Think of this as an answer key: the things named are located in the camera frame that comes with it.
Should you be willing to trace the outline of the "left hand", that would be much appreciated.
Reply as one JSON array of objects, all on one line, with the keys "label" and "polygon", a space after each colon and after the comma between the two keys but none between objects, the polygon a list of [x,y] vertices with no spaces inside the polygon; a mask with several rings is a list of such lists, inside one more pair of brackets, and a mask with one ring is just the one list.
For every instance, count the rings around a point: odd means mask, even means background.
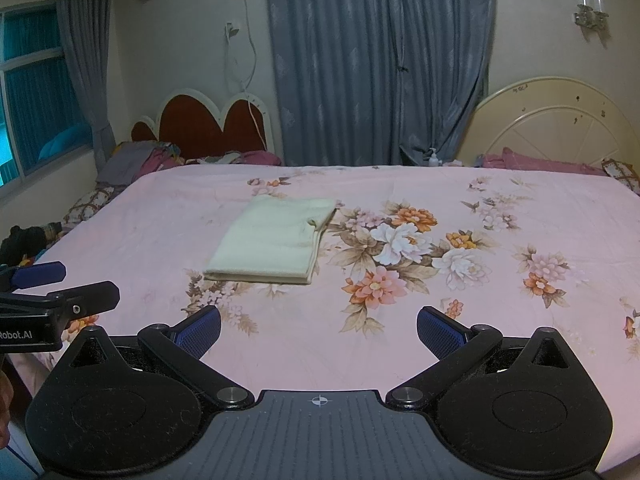
[{"label": "left hand", "polygon": [[10,407],[13,396],[14,390],[8,376],[0,372],[0,448],[6,448],[10,440]]}]

